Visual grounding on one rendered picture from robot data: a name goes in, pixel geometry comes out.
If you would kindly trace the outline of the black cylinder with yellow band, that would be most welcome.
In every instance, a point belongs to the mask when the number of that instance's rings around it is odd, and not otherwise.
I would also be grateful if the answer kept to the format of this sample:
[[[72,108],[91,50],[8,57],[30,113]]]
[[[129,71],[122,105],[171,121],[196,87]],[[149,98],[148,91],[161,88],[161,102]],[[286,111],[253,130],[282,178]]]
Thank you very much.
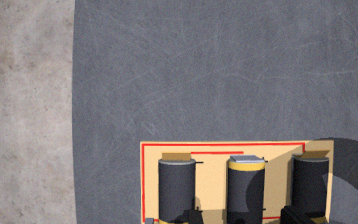
[[[317,224],[326,217],[329,158],[294,156],[292,202]]]
[[[261,158],[263,159],[263,158]],[[264,162],[228,159],[227,224],[262,224]]]
[[[195,209],[196,160],[158,159],[159,224],[188,224]]]

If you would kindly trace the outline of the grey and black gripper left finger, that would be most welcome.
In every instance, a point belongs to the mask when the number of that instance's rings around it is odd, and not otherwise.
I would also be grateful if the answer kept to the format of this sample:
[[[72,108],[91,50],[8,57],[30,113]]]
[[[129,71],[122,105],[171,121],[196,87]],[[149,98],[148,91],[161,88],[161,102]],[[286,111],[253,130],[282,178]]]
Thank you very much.
[[[188,224],[204,224],[202,212],[198,212],[198,209],[188,210]]]

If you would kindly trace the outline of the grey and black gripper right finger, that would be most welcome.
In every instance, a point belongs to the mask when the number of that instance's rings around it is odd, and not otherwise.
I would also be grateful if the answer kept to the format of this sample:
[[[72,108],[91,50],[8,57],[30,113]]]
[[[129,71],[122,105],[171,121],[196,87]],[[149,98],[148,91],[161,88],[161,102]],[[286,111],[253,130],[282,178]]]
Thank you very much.
[[[284,206],[281,209],[280,224],[316,224],[295,205]]]

